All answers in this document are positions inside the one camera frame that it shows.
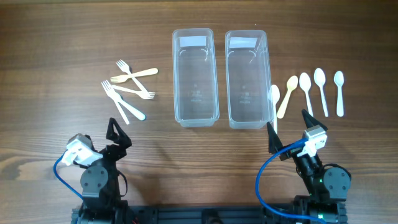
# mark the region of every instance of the white label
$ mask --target white label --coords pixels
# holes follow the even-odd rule
[[[206,36],[180,37],[180,47],[206,46]]]
[[[249,37],[231,37],[229,47],[232,48],[254,48],[257,43],[257,38]]]

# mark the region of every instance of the spoon handle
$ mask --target spoon handle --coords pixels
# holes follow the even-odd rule
[[[342,117],[344,115],[344,106],[343,106],[343,90],[342,87],[339,86],[337,88],[337,116]]]
[[[325,93],[323,92],[323,87],[321,88],[321,99],[322,99],[322,106],[323,106],[323,112],[325,113],[325,117],[329,117],[328,105],[326,104],[326,98],[325,98]]]
[[[287,107],[287,103],[289,102],[290,94],[291,94],[291,91],[287,90],[286,96],[279,106],[279,110],[278,110],[278,114],[277,114],[277,117],[279,119],[282,119],[285,116],[286,107]]]
[[[310,96],[308,95],[308,92],[305,92],[305,97],[307,99],[307,108],[308,108],[308,112],[310,113],[311,116],[313,116],[312,113],[312,106],[311,106],[311,101],[310,101]]]
[[[278,134],[278,118],[276,117],[276,103],[274,104],[274,130],[275,133]]]

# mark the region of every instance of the plastic container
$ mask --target plastic container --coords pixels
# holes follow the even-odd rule
[[[225,35],[229,126],[259,129],[273,121],[267,36],[262,30]]]
[[[174,113],[181,126],[212,126],[220,117],[211,29],[173,32]]]

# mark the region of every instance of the white plastic spoon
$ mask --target white plastic spoon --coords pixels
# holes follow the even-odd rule
[[[279,110],[277,113],[277,117],[279,119],[282,119],[285,116],[286,107],[287,107],[287,103],[289,102],[290,94],[292,93],[293,90],[295,90],[297,88],[297,84],[299,84],[299,78],[297,78],[297,76],[295,76],[295,75],[292,76],[289,80],[287,80],[287,84],[286,84],[287,93],[286,93],[284,100],[280,104]]]
[[[338,71],[335,74],[335,83],[337,86],[337,116],[344,116],[344,106],[343,106],[343,84],[344,84],[344,75],[343,72]]]
[[[274,130],[275,130],[275,133],[278,134],[278,123],[277,123],[277,117],[276,117],[276,103],[279,101],[280,93],[279,93],[279,89],[276,85],[271,86],[271,91],[272,91],[272,104],[274,105]]]
[[[323,86],[326,83],[326,76],[325,73],[322,71],[322,69],[317,68],[315,70],[315,73],[313,74],[313,79],[315,83],[319,86],[319,89],[321,90],[322,106],[323,106],[323,112],[325,113],[325,117],[329,117],[328,105],[326,104],[325,93],[323,92]]]
[[[313,116],[310,95],[308,95],[308,91],[310,91],[310,88],[311,88],[311,79],[308,76],[308,74],[305,72],[301,73],[301,76],[300,76],[300,88],[305,93],[305,97],[307,99],[308,112],[310,113],[311,116]]]

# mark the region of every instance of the plastic fork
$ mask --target plastic fork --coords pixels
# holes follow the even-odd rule
[[[135,109],[135,108],[134,108],[133,106],[131,106],[130,104],[126,103],[126,102],[121,98],[121,96],[119,95],[119,93],[116,93],[116,92],[115,92],[115,90],[113,89],[112,85],[111,85],[107,80],[103,81],[101,84],[102,84],[102,86],[104,87],[104,90],[105,90],[106,94],[116,103],[116,106],[118,106],[118,103],[120,103],[120,104],[122,104],[127,110],[129,110],[135,117],[137,117],[140,121],[145,120],[145,118],[146,118],[145,115],[144,115],[141,111]]]
[[[128,92],[128,93],[135,93],[135,94],[139,95],[142,99],[145,99],[145,100],[153,99],[155,97],[155,93],[154,92],[148,92],[148,94],[147,94],[147,93],[145,93],[143,91],[130,90],[128,88],[117,86],[117,85],[112,85],[112,87],[115,90],[125,91],[125,92]]]
[[[131,78],[132,76],[134,77],[143,77],[143,76],[147,76],[147,75],[155,75],[157,74],[158,69],[157,68],[150,68],[141,72],[135,72],[131,75],[118,75],[115,77],[111,77],[111,82],[113,83],[122,83],[127,81],[127,79]]]
[[[132,73],[130,72],[130,66],[128,64],[126,64],[123,60],[118,60],[118,62],[116,62],[116,64],[119,66],[119,68],[120,68],[120,70],[122,70],[122,72],[126,72],[127,74],[132,75]],[[148,90],[146,90],[145,87],[135,77],[131,77],[131,78],[136,83],[136,85],[138,86],[138,88],[140,90],[148,93]]]

